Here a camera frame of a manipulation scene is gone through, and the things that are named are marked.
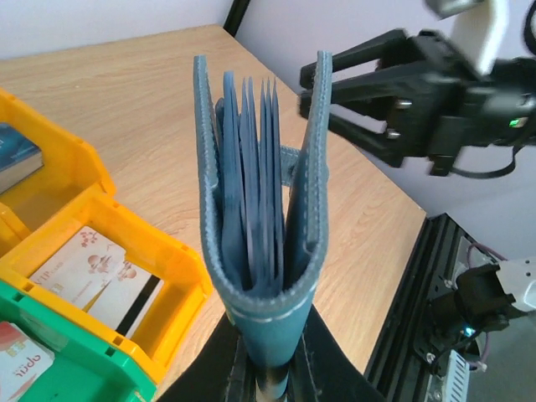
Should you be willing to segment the yellow bin front right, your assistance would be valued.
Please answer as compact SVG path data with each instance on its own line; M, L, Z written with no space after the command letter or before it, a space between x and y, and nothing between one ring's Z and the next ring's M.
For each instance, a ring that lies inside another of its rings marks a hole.
M1 209L1 278L161 383L212 293L195 250L87 189L37 229Z

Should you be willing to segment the yellow bin back right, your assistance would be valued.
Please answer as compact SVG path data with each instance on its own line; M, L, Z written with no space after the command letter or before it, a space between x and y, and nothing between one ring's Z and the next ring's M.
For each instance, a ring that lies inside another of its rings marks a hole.
M1 90L1 254L87 188L116 192L96 149Z

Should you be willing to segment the right black frame post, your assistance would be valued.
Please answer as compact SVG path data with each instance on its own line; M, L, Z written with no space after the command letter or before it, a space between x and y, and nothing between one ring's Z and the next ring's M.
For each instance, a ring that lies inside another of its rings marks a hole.
M240 29L240 25L245 17L250 5L250 0L233 0L224 21L223 29L233 38Z

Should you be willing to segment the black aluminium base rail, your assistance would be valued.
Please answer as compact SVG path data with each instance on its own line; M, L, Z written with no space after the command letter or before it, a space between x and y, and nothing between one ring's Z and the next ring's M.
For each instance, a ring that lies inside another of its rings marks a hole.
M423 223L365 369L387 401L423 401L430 368L445 348L434 335L429 301L446 294L461 238L467 232L448 214Z

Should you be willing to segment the white pink VIP card stack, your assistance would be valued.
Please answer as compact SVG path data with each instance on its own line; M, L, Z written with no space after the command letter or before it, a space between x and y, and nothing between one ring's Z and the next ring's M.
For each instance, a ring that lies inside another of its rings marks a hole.
M122 268L125 255L120 245L84 226L30 280L83 309Z

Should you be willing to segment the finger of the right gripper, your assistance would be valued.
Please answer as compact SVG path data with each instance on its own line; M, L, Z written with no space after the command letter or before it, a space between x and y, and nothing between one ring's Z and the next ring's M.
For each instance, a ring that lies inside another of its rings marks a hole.
M384 56L392 54L407 42L403 29L392 29L386 33L363 42L351 49L344 50L332 57L332 71L337 72L365 64L373 60L382 60ZM365 75L354 76L333 83L334 88L358 88L383 84L394 84L409 77L408 65L396 65Z
M329 112L328 130L352 143L355 147L365 151L378 160L388 164L392 168L402 166L402 153L395 150L394 141L388 139L388 126L382 132L372 131L367 127L360 126L351 116L366 116L375 121L387 122L385 111L391 107L390 100L353 100L347 96L342 102L336 102L334 96L345 90L350 95L358 90L358 81L366 80L364 75L332 83L332 74L326 73L328 84L332 85L331 105L340 107L342 114L332 113L331 107L325 107L325 114Z

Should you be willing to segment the magnetic stripe white card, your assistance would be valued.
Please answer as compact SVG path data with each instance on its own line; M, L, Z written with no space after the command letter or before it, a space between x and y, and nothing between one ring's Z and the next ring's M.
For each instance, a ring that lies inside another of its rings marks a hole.
M126 338L131 338L156 301L164 281L138 271L134 276L111 281L88 313Z

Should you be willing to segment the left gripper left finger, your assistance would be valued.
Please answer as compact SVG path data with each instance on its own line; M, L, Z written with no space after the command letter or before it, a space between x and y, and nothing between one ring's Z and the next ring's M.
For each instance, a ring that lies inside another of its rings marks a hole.
M161 401L267 401L258 390L240 331L221 320L198 357L163 393Z

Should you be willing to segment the white red circle card stack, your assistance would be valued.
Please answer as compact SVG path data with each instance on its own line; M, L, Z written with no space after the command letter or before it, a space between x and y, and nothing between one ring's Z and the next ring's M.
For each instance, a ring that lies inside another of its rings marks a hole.
M1 322L1 401L19 401L54 362L54 353L17 325Z

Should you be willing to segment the yellow bin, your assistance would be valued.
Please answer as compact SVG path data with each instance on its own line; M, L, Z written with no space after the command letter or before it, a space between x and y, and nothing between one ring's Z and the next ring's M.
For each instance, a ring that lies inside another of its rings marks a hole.
M1 254L87 188L116 192L96 149L1 90Z
M37 229L1 209L1 278L161 383L212 293L195 250L87 189Z

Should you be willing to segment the blue card holder wallet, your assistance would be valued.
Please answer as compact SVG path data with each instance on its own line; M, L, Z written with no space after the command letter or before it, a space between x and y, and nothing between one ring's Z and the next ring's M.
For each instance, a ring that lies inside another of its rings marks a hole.
M213 101L208 64L193 62L200 234L230 321L259 367L286 364L311 309L328 244L327 124L332 56L317 55L300 149L283 147L276 85L251 80Z

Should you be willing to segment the green bin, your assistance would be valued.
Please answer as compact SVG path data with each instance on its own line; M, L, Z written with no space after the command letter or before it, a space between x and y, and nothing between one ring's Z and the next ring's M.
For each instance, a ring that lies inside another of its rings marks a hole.
M156 393L133 359L4 282L1 320L53 359L19 401L150 401Z

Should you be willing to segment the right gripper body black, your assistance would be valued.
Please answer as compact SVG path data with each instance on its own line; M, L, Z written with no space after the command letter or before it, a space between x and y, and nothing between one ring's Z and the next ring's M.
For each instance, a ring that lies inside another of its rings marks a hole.
M388 42L376 69L396 90L384 113L381 159L400 167L425 157L430 174L468 175L456 166L464 147L509 147L517 154L535 144L535 58L497 59L488 75L435 31Z

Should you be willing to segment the blue card stack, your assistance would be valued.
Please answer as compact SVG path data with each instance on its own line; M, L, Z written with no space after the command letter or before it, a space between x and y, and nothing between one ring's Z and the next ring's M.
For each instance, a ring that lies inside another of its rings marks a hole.
M9 124L1 123L1 193L8 191L42 166L41 149Z

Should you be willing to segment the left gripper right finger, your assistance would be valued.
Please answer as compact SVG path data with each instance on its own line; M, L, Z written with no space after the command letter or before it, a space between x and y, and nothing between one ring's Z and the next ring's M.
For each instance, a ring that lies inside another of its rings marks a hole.
M381 402L385 397L348 360L318 312L310 312L290 361L287 399Z

